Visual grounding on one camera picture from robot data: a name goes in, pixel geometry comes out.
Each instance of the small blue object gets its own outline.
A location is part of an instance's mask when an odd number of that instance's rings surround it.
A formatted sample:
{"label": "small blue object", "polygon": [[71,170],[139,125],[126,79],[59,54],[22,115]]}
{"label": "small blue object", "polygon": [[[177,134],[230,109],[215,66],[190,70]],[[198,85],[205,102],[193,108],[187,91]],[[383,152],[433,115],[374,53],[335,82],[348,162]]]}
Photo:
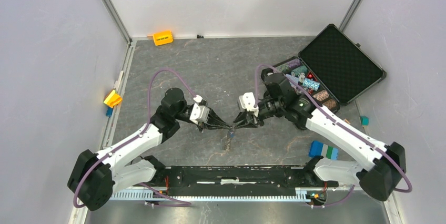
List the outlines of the small blue object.
{"label": "small blue object", "polygon": [[227,137],[229,137],[229,138],[234,138],[234,134],[235,134],[235,129],[234,128],[231,128],[229,131],[228,131],[228,135],[227,135]]}
{"label": "small blue object", "polygon": [[361,115],[359,118],[361,118],[361,124],[363,126],[368,126],[369,125],[369,117]]}
{"label": "small blue object", "polygon": [[336,160],[338,159],[338,149],[323,144],[319,141],[313,141],[311,143],[310,153],[308,154],[308,156],[309,157],[323,156],[330,158],[331,160]]}
{"label": "small blue object", "polygon": [[107,113],[106,113],[105,115],[108,116],[108,117],[111,117],[112,114],[113,114],[113,108],[108,107],[108,108],[107,108]]}

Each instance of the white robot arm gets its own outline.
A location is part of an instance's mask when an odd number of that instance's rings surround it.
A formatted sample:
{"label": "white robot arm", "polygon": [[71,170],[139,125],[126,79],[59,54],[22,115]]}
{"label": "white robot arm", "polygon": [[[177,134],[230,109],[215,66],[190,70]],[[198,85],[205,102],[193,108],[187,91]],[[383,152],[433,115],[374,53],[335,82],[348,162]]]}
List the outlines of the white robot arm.
{"label": "white robot arm", "polygon": [[[69,189],[75,194],[78,190],[78,198],[94,211],[103,206],[112,194],[152,180],[156,170],[150,161],[143,159],[128,164],[172,137],[180,128],[178,120],[194,124],[200,131],[231,128],[206,106],[207,102],[200,96],[197,95],[194,101],[193,105],[187,105],[179,88],[167,90],[148,126],[144,124],[130,136],[95,154],[85,150],[79,155],[68,181]],[[84,178],[95,164],[97,166]]]}
{"label": "white robot arm", "polygon": [[241,112],[234,121],[235,128],[263,126],[267,118],[284,116],[297,128],[309,129],[324,136],[355,159],[338,161],[314,157],[306,168],[318,179],[360,185],[371,197],[387,200],[402,178],[388,157],[406,172],[406,157],[401,145],[396,142],[386,145],[353,128],[327,107],[317,108],[308,97],[296,94],[289,80],[281,73],[265,77],[265,85],[267,91],[257,106],[253,93],[239,97]]}

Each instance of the teal block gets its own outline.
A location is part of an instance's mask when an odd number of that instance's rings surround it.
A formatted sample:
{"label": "teal block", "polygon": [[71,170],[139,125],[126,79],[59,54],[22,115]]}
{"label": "teal block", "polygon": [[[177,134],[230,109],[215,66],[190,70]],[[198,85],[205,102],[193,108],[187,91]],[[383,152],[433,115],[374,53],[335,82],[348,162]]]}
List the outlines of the teal block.
{"label": "teal block", "polygon": [[363,126],[368,126],[369,125],[369,117],[361,115],[359,118],[361,119],[361,124]]}

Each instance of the white wall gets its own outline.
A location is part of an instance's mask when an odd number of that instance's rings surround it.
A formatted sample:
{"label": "white wall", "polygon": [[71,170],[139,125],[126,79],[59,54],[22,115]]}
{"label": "white wall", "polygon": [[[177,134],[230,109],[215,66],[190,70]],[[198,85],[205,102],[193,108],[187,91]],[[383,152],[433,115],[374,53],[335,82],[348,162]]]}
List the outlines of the white wall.
{"label": "white wall", "polygon": [[67,223],[126,43],[101,0],[0,0],[0,223]]}
{"label": "white wall", "polygon": [[396,193],[406,223],[446,218],[445,32],[444,0],[364,0],[346,30],[388,72],[359,104],[374,138],[406,148],[414,189]]}
{"label": "white wall", "polygon": [[112,0],[132,37],[316,35],[352,0]]}

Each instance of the yellow object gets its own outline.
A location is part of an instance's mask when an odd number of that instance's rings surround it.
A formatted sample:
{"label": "yellow object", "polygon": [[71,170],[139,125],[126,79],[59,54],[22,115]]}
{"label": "yellow object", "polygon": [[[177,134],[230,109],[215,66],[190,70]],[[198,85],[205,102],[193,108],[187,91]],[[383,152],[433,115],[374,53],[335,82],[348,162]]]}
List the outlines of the yellow object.
{"label": "yellow object", "polygon": [[121,98],[121,96],[119,94],[116,93],[116,91],[113,89],[106,97],[104,100],[104,104],[113,108],[114,106],[118,105],[119,103],[121,103],[121,101],[123,101],[123,99]]}
{"label": "yellow object", "polygon": [[156,46],[168,44],[174,41],[174,37],[172,36],[172,31],[170,30],[154,33],[153,38]]}

